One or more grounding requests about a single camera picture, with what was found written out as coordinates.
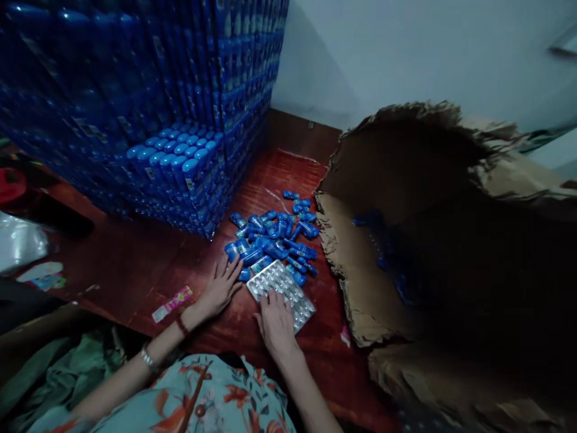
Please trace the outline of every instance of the floral fabric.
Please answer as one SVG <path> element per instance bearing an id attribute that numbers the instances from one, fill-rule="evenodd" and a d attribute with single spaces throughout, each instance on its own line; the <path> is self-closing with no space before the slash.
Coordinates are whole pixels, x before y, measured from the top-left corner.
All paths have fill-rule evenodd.
<path id="1" fill-rule="evenodd" d="M 30 432 L 177 432 L 199 377 L 209 365 L 187 432 L 293 433 L 295 428 L 286 413 L 287 396 L 262 369 L 255 369 L 244 357 L 242 360 L 248 374 L 215 355 L 188 356 L 96 425 L 71 415 L 64 407 L 55 407 L 37 420 Z"/>

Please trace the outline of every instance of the silver blister pack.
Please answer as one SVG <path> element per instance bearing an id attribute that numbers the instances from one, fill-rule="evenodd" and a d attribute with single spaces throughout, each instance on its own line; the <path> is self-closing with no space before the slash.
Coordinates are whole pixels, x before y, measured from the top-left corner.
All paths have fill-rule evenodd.
<path id="1" fill-rule="evenodd" d="M 316 311 L 311 300 L 293 280 L 280 260 L 275 260 L 248 280 L 246 286 L 257 302 L 261 296 L 266 295 L 271 290 L 282 293 L 285 302 L 290 300 L 290 307 L 295 319 L 295 334 L 301 330 Z"/>

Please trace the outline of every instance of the sleeve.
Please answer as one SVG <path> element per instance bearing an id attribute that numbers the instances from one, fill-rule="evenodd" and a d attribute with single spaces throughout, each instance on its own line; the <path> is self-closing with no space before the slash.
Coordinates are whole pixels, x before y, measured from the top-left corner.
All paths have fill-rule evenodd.
<path id="1" fill-rule="evenodd" d="M 85 433 L 94 423 L 72 415 L 64 406 L 56 406 L 36 420 L 28 433 Z"/>

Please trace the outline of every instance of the white wall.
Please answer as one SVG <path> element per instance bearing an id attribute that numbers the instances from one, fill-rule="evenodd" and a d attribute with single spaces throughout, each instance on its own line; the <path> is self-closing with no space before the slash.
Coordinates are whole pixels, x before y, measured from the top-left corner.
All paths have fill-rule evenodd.
<path id="1" fill-rule="evenodd" d="M 577 121 L 572 0 L 290 0 L 273 108 L 339 129 L 392 103 L 459 103 L 523 131 Z"/>

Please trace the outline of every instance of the bracelet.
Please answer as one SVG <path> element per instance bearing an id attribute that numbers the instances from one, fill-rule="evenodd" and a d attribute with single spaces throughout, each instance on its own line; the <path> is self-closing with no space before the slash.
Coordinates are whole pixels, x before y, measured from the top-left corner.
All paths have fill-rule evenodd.
<path id="1" fill-rule="evenodd" d="M 144 363 L 148 366 L 148 368 L 153 373 L 159 374 L 160 369 L 156 366 L 156 364 L 154 363 L 154 361 L 152 360 L 152 358 L 150 357 L 150 355 L 146 351 L 147 346 L 148 346 L 148 343 L 144 343 L 144 345 L 142 346 L 142 350 L 140 352 L 140 354 L 142 355 L 142 359 L 144 360 Z"/>
<path id="2" fill-rule="evenodd" d="M 176 316 L 176 324 L 179 326 L 180 331 L 182 331 L 182 333 L 185 335 L 185 338 L 187 338 L 188 334 L 190 334 L 191 332 L 188 329 L 186 329 L 186 326 L 182 322 L 182 318 L 180 317 L 180 315 Z"/>

